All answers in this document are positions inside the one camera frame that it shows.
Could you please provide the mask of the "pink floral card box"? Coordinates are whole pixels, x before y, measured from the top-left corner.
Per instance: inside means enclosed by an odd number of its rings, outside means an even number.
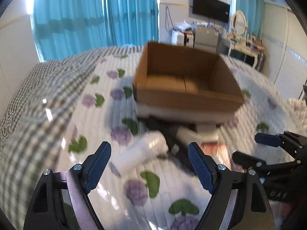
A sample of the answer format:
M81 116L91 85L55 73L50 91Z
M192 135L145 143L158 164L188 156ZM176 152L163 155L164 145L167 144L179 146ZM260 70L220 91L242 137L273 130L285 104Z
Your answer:
M211 156L218 165L222 164L231 169L230 157L225 144L205 143L200 148L206 155Z

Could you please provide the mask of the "white power adapter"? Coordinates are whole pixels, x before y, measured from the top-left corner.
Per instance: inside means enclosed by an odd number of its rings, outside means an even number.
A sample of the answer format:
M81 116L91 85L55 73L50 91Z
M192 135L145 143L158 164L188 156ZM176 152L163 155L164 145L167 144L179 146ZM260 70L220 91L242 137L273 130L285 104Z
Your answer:
M196 130L200 136L201 143L217 143L219 135L216 125L211 124L197 124Z

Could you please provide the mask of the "white cylindrical plug adapter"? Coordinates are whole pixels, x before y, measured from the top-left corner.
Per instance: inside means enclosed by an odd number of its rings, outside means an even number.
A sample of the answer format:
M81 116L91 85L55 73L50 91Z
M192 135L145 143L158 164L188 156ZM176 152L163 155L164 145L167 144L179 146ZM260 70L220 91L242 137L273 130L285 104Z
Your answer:
M113 157L110 168L117 177L122 177L138 165L168 152L165 137L160 131L149 131L122 154Z

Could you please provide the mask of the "grey checked bed cover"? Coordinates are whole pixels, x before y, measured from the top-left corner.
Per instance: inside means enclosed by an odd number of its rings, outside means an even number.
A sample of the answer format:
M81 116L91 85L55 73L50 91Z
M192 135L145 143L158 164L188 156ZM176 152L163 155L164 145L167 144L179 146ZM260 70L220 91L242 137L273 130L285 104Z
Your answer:
M26 210L44 169L53 169L61 137L95 67L108 56L125 58L141 46L103 47L35 66L1 121L1 211L22 229Z

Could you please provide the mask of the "floral quilted white blanket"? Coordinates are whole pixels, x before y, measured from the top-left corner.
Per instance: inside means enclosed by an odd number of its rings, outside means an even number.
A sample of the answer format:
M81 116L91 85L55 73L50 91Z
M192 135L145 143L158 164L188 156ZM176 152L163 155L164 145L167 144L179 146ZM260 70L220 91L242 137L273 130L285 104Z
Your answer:
M235 171L234 151L284 163L290 156L281 148L257 144L258 132L293 130L306 134L306 103L283 101L273 84L241 61L224 57L243 92L245 104L218 127L182 126L175 130L184 145L197 142L216 163ZM161 129L137 119L134 101L119 94L131 78L88 84L62 139L58 171L70 169L93 154L100 143L111 145L111 158L89 194L105 229L194 229L210 200L191 169L178 159L179 148Z

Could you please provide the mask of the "white dressing table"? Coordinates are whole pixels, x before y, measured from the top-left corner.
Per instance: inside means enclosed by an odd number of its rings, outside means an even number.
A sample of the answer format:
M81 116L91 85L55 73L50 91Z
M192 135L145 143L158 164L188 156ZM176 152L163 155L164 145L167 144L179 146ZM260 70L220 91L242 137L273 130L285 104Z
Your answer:
M262 72L266 55L246 46L245 43L246 42L240 44L233 40L223 39L220 37L216 52L245 62L245 64L250 65L259 72Z

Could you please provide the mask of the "white louvered wardrobe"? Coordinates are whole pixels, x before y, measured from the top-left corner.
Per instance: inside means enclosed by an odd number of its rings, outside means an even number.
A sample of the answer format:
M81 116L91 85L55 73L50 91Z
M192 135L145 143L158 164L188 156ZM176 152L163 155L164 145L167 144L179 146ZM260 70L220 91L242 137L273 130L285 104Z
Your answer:
M306 84L306 33L290 8L264 4L262 41L266 55L262 73L284 100L302 98Z

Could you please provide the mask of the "brown cardboard box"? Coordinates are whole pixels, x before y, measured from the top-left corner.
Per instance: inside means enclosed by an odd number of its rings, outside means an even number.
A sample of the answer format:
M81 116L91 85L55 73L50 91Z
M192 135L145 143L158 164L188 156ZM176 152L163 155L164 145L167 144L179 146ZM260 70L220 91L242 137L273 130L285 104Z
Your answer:
M138 118L223 124L245 103L224 55L148 42L133 80Z

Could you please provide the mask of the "white oval vanity mirror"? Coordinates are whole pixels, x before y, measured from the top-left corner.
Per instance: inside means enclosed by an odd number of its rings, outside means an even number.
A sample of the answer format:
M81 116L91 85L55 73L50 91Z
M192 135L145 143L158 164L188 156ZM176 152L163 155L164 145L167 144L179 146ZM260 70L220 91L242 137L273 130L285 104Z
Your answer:
M230 18L230 29L237 35L244 35L247 30L248 22L244 13L237 10Z

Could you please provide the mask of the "silver mini fridge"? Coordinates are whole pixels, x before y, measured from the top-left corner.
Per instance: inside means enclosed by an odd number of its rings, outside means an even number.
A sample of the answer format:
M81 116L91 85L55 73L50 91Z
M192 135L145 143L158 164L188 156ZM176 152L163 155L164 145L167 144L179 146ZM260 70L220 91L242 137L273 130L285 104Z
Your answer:
M196 26L194 47L201 49L216 50L218 44L219 32L214 28Z

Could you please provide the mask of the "white suitcase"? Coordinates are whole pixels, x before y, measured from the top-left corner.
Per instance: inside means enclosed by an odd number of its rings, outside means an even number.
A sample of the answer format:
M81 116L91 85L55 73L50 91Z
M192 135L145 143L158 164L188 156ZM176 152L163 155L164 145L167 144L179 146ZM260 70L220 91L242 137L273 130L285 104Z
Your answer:
M171 44L177 46L194 46L194 35L190 31L172 31Z

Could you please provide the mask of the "teal side curtain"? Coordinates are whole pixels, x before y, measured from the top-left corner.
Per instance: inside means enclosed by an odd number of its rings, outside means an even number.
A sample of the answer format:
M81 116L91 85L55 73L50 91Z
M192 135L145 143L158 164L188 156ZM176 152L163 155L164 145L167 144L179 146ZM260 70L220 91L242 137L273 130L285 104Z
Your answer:
M248 34L254 33L257 38L261 37L264 19L264 0L236 0L236 10L245 15L248 23Z

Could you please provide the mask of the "white headboard panel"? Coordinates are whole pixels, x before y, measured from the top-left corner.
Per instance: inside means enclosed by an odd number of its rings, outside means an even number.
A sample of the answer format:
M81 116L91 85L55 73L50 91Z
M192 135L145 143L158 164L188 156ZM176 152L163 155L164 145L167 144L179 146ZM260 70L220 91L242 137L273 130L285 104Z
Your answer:
M1 28L1 117L39 63L28 15Z

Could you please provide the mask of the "teal window curtains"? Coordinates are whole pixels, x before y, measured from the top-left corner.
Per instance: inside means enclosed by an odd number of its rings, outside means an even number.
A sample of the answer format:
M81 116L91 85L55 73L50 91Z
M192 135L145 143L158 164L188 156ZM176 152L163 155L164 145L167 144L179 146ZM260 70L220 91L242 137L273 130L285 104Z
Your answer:
M99 47L143 46L158 40L158 1L34 0L31 27L43 61Z

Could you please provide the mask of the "black wall television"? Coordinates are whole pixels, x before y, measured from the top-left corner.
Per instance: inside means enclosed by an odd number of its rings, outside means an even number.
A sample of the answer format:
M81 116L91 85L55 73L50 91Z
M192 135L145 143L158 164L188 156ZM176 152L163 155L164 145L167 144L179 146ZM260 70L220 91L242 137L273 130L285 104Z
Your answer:
M229 22L230 5L219 0L193 0L192 13L215 19L222 23Z

